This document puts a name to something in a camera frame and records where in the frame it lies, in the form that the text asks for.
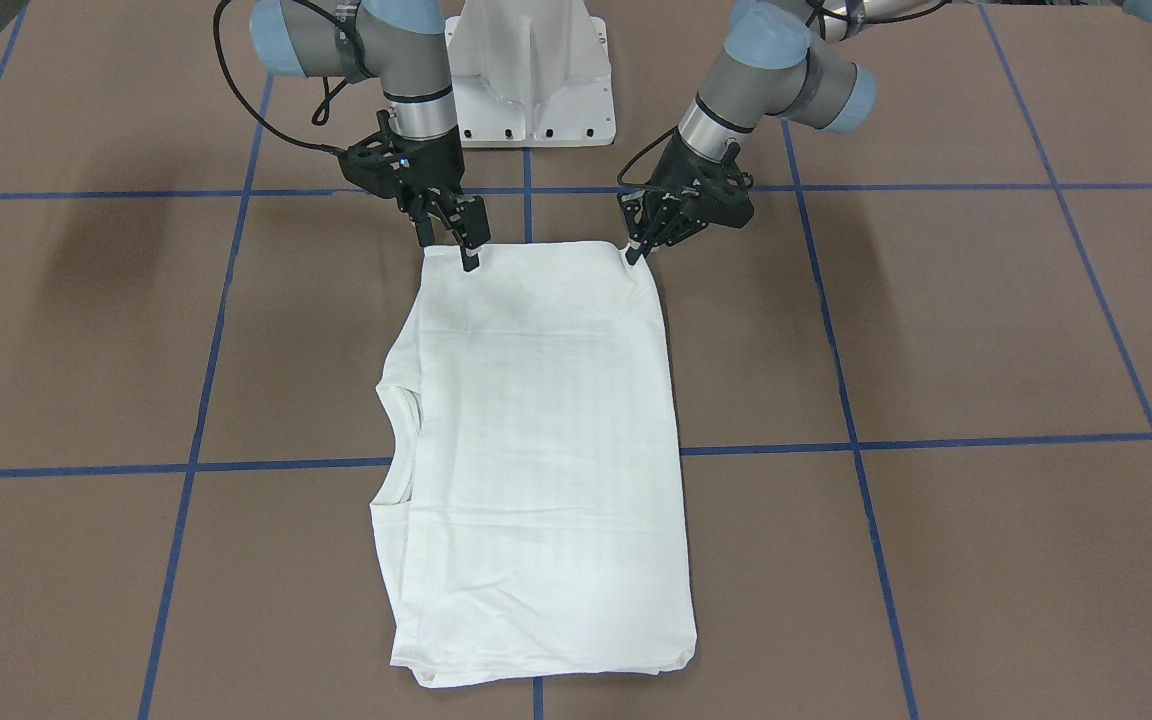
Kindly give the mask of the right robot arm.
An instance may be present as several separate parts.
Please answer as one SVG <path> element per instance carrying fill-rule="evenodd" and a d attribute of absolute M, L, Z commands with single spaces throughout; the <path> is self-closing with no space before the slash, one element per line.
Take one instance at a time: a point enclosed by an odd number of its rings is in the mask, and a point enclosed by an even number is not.
<path fill-rule="evenodd" d="M 420 247 L 442 227 L 473 272 L 492 237 L 482 197 L 463 190 L 462 146 L 442 6 L 435 1 L 259 1 L 250 37 L 275 76 L 320 78 L 320 113 L 343 88 L 379 83 L 387 105 L 378 129 L 348 147 L 285 135 L 285 143 L 333 156 L 348 183 L 396 202 Z"/>

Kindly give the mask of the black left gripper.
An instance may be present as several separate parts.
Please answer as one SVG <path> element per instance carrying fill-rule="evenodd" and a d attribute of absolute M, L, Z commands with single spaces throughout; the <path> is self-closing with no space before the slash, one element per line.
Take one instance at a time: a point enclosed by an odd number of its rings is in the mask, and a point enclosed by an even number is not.
<path fill-rule="evenodd" d="M 628 170 L 660 143 L 666 149 L 649 181 L 627 181 Z M 719 159 L 710 160 L 687 146 L 677 129 L 670 129 L 626 161 L 616 181 L 628 266 L 658 249 L 679 245 L 708 225 L 738 229 L 750 222 L 753 176 L 738 167 L 740 143 L 728 138 L 719 145 Z"/>

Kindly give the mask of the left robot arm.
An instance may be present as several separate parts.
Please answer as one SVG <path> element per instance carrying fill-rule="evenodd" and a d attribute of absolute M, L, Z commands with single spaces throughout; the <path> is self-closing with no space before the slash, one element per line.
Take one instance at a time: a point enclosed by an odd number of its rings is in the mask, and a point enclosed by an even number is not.
<path fill-rule="evenodd" d="M 753 218 L 751 179 L 737 167 L 742 146 L 765 118 L 820 132 L 855 131 L 877 101 L 877 83 L 838 44 L 876 26 L 925 22 L 942 1 L 741 1 L 730 31 L 684 118 L 660 137 L 664 154 L 644 184 L 623 182 L 617 202 L 626 218 L 627 259 L 704 232 L 741 228 Z M 1087 147 L 1106 142 L 1108 156 L 1132 160 L 1152 150 L 1146 135 L 1116 138 L 1112 119 L 1126 100 L 1144 104 L 1152 90 L 1135 88 L 1093 100 L 1083 79 L 1091 70 L 1126 69 L 1152 78 L 1152 1 L 979 1 L 987 31 L 1025 20 L 1034 70 L 1071 71 L 1071 96 L 1097 109 Z M 1143 109 L 1152 118 L 1152 109 Z"/>

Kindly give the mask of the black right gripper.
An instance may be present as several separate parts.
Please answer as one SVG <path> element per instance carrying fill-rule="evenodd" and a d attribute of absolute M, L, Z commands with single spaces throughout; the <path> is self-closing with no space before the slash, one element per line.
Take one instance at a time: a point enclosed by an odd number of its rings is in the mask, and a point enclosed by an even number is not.
<path fill-rule="evenodd" d="M 467 195 L 465 156 L 456 127 L 430 141 L 397 132 L 396 113 L 376 113 L 379 129 L 339 152 L 339 168 L 349 183 L 379 199 L 396 200 L 416 229 L 420 249 L 435 245 L 434 223 L 442 223 L 460 247 L 462 268 L 479 268 L 480 247 L 492 240 L 485 202 Z"/>

